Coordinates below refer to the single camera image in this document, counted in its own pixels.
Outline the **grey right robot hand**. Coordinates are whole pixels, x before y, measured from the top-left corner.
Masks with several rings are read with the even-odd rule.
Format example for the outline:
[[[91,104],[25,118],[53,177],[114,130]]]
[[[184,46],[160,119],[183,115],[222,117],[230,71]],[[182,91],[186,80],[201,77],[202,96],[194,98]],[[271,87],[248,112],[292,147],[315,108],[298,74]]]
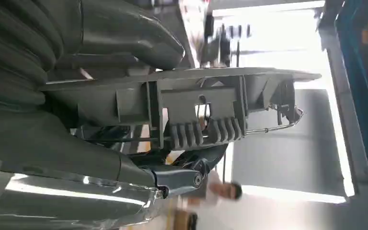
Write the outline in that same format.
[[[159,72],[48,81],[64,57],[119,50]],[[215,91],[162,94],[183,54],[157,18],[123,0],[0,0],[0,230],[116,230],[151,221],[158,200],[198,188],[197,167],[221,159],[238,121],[212,115],[205,138],[194,108]],[[83,122],[149,123],[161,152],[163,108],[172,145],[194,148],[189,167],[136,164],[69,132]]]

